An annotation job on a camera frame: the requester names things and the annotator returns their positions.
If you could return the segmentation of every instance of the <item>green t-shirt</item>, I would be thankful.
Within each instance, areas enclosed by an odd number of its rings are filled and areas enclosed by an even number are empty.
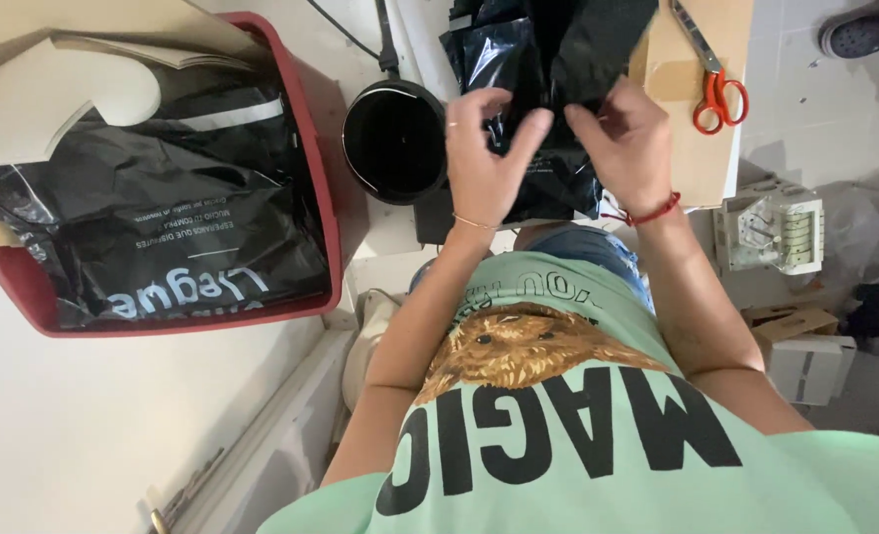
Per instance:
[[[683,380],[603,268],[483,261],[457,323],[391,472],[310,493],[260,534],[879,532],[879,437],[763,436]]]

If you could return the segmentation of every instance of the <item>red storage box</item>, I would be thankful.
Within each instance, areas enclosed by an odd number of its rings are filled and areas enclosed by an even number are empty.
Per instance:
[[[122,337],[182,334],[252,326],[318,315],[341,300],[344,268],[366,235],[366,199],[351,176],[341,149],[341,128],[347,107],[337,82],[291,56],[265,18],[250,12],[224,13],[226,21],[246,30],[271,49],[291,112],[308,157],[311,180],[321,213],[330,264],[330,292],[238,313],[211,317],[143,321],[101,321],[85,330],[62,330],[57,323],[56,297],[50,280],[27,250],[0,247],[0,284],[24,317],[48,337]]]

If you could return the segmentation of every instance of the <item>gold bracelet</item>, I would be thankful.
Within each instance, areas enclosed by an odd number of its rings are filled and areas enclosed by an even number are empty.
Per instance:
[[[469,219],[464,219],[459,215],[456,215],[455,213],[453,214],[453,217],[455,217],[457,221],[462,221],[463,223],[469,224],[470,226],[476,226],[477,228],[482,228],[483,230],[495,230],[497,232],[498,229],[501,228],[501,226],[487,226],[485,224],[479,224],[478,222],[472,222]]]

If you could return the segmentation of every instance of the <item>person's left hand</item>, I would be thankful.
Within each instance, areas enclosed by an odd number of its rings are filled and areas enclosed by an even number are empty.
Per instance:
[[[512,210],[528,164],[552,128],[552,111],[529,113],[512,139],[505,157],[489,151],[482,122],[512,100],[504,89],[477,89],[449,104],[446,110],[446,155],[456,214],[471,223],[493,228]]]

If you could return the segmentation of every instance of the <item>scissor blade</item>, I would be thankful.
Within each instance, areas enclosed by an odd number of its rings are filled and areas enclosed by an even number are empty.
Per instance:
[[[710,48],[709,43],[706,42],[697,23],[693,22],[693,17],[690,16],[686,7],[680,3],[680,0],[673,0],[673,11],[674,14],[677,15],[677,20],[680,21],[681,26],[683,26],[683,31],[685,31],[687,36],[690,37],[690,42],[693,43],[697,55],[699,55],[700,60],[703,61],[703,68],[706,68],[710,72],[719,72],[723,66],[720,65],[719,60],[717,59],[717,54],[712,48]]]

